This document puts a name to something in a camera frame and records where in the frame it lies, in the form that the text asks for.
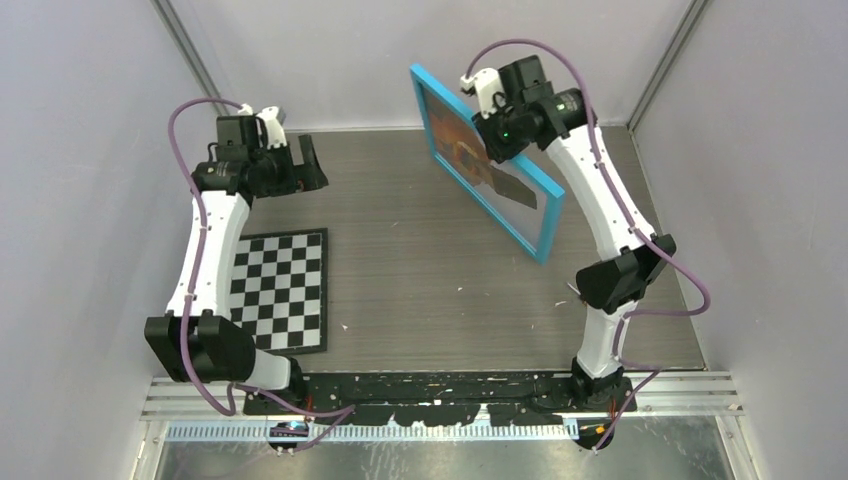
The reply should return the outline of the hot air balloon photo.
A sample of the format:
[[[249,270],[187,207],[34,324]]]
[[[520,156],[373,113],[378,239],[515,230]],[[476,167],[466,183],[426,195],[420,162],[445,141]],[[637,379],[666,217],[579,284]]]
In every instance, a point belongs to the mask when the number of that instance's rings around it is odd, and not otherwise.
[[[495,213],[504,228],[537,249],[548,195],[517,167],[489,160],[476,131],[441,96],[427,88],[421,93],[436,155],[461,177],[481,205]]]

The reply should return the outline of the white perforated strip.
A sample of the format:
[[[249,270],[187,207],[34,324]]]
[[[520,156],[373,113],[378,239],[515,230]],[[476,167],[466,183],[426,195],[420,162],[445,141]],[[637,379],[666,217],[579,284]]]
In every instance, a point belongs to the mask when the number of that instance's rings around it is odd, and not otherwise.
[[[324,442],[459,442],[511,440],[576,440],[579,437],[575,420],[565,419],[552,425],[496,426],[489,420],[469,424],[428,427],[421,422],[401,426],[391,422],[383,426],[342,425],[333,429],[326,425],[302,421],[175,421],[166,429],[168,442],[292,442],[305,443],[315,438]]]

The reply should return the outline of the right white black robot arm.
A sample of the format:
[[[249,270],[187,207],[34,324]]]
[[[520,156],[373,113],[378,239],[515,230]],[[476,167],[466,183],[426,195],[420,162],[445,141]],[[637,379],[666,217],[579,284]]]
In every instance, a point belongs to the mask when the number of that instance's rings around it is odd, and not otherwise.
[[[503,163],[536,145],[560,170],[582,209],[599,259],[576,274],[586,305],[582,344],[569,377],[534,387],[535,409],[614,409],[627,386],[620,346],[627,319],[676,252],[624,187],[603,144],[582,87],[558,91],[537,56],[460,80],[478,100],[473,124],[489,158]]]

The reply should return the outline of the right corner aluminium post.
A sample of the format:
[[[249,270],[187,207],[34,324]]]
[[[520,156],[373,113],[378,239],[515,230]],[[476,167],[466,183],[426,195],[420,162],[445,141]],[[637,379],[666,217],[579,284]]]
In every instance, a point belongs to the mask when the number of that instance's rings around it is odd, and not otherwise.
[[[675,27],[668,44],[639,96],[632,114],[626,122],[626,127],[631,134],[638,129],[657,93],[712,4],[713,1],[711,0],[688,2],[681,20]]]

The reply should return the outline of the left corner aluminium post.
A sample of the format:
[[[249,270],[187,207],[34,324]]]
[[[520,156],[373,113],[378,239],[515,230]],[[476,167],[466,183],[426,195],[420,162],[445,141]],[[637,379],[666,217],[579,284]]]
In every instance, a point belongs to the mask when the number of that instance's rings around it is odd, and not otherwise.
[[[185,1],[153,0],[149,4],[196,90],[191,98],[215,99],[215,102],[206,104],[206,109],[215,115],[223,115],[231,110],[221,100],[232,100],[232,95],[226,92],[209,56],[203,52],[200,28],[190,17]]]

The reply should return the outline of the blue picture frame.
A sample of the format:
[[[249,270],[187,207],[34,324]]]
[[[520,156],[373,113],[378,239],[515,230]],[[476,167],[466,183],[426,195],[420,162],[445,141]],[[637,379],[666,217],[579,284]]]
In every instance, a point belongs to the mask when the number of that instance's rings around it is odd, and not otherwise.
[[[449,106],[458,115],[462,116],[463,119],[476,131],[472,122],[472,109],[468,105],[466,105],[462,100],[460,100],[457,94],[449,90],[448,87],[446,87],[440,80],[438,80],[433,74],[431,74],[424,66],[420,64],[413,64],[409,67],[409,73],[418,102],[420,115],[425,129],[425,134],[429,145],[431,157],[457,182],[457,184],[461,188],[466,190],[470,197],[481,207],[481,209],[484,210],[487,214],[489,214],[493,220],[495,220],[507,233],[509,233],[532,258],[534,258],[540,264],[545,263],[550,255],[556,236],[558,222],[563,210],[563,205],[566,197],[564,188],[524,154],[520,154],[517,157],[508,160],[504,163],[498,163],[511,164],[517,167],[518,169],[526,173],[528,176],[530,176],[532,180],[537,182],[537,184],[543,189],[544,193],[548,195],[545,222],[543,230],[541,232],[539,247],[535,250],[531,249],[526,243],[524,243],[520,238],[518,238],[518,236],[514,232],[504,228],[504,226],[502,226],[502,224],[499,223],[498,220],[495,218],[495,213],[481,205],[480,199],[476,197],[475,193],[468,186],[463,185],[461,183],[461,177],[456,172],[449,170],[446,162],[436,155],[435,147],[433,146],[432,137],[430,136],[430,131],[428,127],[427,114],[424,111],[421,90],[427,88],[433,91],[434,94],[441,96],[449,104]]]

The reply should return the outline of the black white checkerboard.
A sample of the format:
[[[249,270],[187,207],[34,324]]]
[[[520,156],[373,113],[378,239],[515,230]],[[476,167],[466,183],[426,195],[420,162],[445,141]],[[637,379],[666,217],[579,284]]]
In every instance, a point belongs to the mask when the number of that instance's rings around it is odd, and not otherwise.
[[[326,228],[244,235],[230,287],[231,321],[278,356],[328,349]]]

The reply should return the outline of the aluminium front rail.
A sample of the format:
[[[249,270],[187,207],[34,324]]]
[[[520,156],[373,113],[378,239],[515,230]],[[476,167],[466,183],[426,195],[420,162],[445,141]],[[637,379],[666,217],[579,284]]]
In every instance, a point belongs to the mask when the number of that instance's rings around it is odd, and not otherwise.
[[[627,417],[742,416],[737,388],[727,372],[666,371],[643,386]],[[165,378],[151,382],[140,418],[146,421],[209,420],[218,412],[188,384]]]

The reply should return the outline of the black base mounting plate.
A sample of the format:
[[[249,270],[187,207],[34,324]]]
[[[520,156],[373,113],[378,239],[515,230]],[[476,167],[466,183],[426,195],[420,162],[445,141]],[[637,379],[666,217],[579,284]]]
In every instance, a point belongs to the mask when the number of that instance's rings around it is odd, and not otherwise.
[[[467,426],[482,417],[496,427],[554,425],[571,413],[608,419],[617,408],[632,411],[625,402],[632,388],[626,377],[596,389],[551,371],[313,373],[273,399],[250,394],[243,412],[283,415],[285,400],[319,413],[320,425],[347,407],[344,422],[355,426]]]

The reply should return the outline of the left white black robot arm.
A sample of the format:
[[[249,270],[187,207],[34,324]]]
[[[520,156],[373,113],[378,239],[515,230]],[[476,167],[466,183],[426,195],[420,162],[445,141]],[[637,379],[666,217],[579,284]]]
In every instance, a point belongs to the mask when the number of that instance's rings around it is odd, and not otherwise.
[[[186,170],[192,195],[191,233],[180,276],[163,314],[147,319],[144,337],[171,379],[192,384],[218,413],[233,416],[235,400],[218,402],[208,389],[248,384],[267,390],[280,412],[298,412],[307,398],[300,366],[261,351],[231,316],[236,250],[253,202],[328,186],[312,138],[298,138],[296,163],[277,107],[243,105],[216,120],[209,159]]]

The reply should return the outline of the corner aluminium post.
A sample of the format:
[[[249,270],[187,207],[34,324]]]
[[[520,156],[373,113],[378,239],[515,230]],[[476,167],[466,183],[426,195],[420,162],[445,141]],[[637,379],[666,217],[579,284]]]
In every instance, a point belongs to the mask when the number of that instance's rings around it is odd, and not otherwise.
[[[215,115],[223,115],[231,110],[221,100],[232,100],[232,95],[226,92],[209,56],[203,52],[200,28],[190,17],[185,1],[153,0],[149,4],[196,90],[191,98],[215,99],[215,102],[206,104],[206,109]]]
[[[626,122],[626,127],[631,134],[638,129],[657,93],[712,4],[713,1],[711,0],[688,2],[681,20],[675,27],[668,44],[639,96],[632,114]]]

